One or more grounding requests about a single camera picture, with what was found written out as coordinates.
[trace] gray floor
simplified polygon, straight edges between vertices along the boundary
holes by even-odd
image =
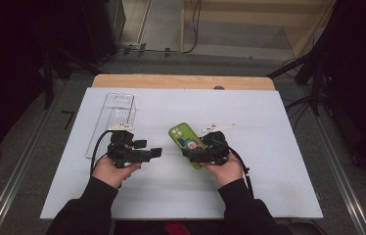
[[[158,6],[155,1],[153,0],[152,7]],[[261,30],[280,33],[274,28],[262,28]],[[143,40],[150,40],[148,35],[148,31],[145,31],[142,37]],[[277,39],[276,41],[283,43],[283,39]],[[237,45],[230,44],[228,40],[225,43],[228,43],[229,46]],[[118,55],[101,66],[100,69],[112,73],[264,76],[281,67],[286,58],[284,56],[278,57],[278,54],[272,54],[271,58],[260,58],[259,53],[246,56],[231,54],[224,56],[219,54],[222,53],[221,51],[216,55],[210,55],[209,53],[199,55],[201,53],[197,52],[198,54],[172,54],[167,58],[163,54],[155,53],[145,53],[142,57],[138,57],[136,53],[127,56]],[[42,115],[49,115],[45,128],[31,152],[31,159],[26,164],[23,180],[18,185],[17,194],[9,198],[10,207],[7,211],[3,211],[5,216],[3,216],[3,221],[0,221],[0,234],[45,233],[50,221],[39,219],[39,215],[72,127],[71,122],[68,128],[65,129],[69,115],[64,114],[63,111],[77,112],[85,89],[92,84],[92,80],[92,74],[87,71],[77,71],[71,80],[58,81],[57,87],[63,89],[61,89],[61,96],[56,101],[53,109],[49,112],[43,112],[44,97],[43,95],[40,96],[30,105],[1,144],[0,195],[6,189],[5,187],[12,176],[14,168],[23,156],[23,151],[30,140],[35,125],[40,121]],[[274,82],[286,104],[300,98],[302,96],[301,89],[309,89],[309,86],[296,86],[294,81],[286,75],[278,77]],[[328,137],[366,214],[366,168],[360,168],[353,164],[349,150],[342,140],[334,120],[324,112],[323,107],[320,107],[320,111],[320,118]],[[292,126],[296,124],[296,121],[297,117],[292,118]],[[343,193],[329,165],[326,150],[320,139],[311,111],[306,111],[299,120],[296,139],[314,190],[319,195],[320,206],[324,214],[323,219],[318,219],[315,222],[327,234],[357,234],[349,210],[344,202]]]

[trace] floor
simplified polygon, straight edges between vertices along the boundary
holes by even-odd
[[[146,49],[178,50],[180,0],[123,2],[127,22],[122,45],[139,47],[146,43]],[[185,50],[192,46],[191,29],[188,26],[184,30],[188,38]],[[145,53],[142,57],[131,53],[113,58],[100,69],[115,73],[265,76],[293,57],[282,28],[202,23],[199,33],[198,46],[191,54],[165,58],[162,53]],[[274,80],[286,104],[308,94],[311,87],[295,85],[289,75],[294,76],[295,71]],[[38,217],[69,138],[72,123],[67,112],[78,110],[92,79],[92,74],[80,70],[69,81],[56,81],[58,96],[51,111],[42,111],[41,95],[0,146],[0,234],[43,234],[49,226],[51,221]],[[353,164],[334,120],[322,106],[319,110],[320,117],[306,111],[302,117],[291,118],[292,127],[297,125],[296,139],[324,214],[315,222],[326,234],[366,234],[366,168]],[[15,168],[20,169],[17,175]],[[361,213],[355,212],[357,206]]]

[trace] person's left hand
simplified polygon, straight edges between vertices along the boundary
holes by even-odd
[[[131,173],[141,168],[141,164],[129,164],[124,168],[117,168],[113,161],[105,156],[101,158],[95,166],[92,177],[97,178],[114,188],[121,185],[122,180],[126,180],[131,176]]]

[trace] smartphone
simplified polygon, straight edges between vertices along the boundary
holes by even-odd
[[[196,135],[195,131],[186,122],[182,122],[168,130],[168,135],[176,143],[179,149],[191,149],[194,151],[203,150],[206,145]],[[195,169],[200,169],[202,166],[199,163],[191,163]]]

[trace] person's right hand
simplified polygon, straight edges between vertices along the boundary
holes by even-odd
[[[208,169],[216,178],[220,187],[242,178],[243,170],[241,162],[232,154],[228,155],[228,161],[223,165],[212,163],[202,163],[204,168]]]

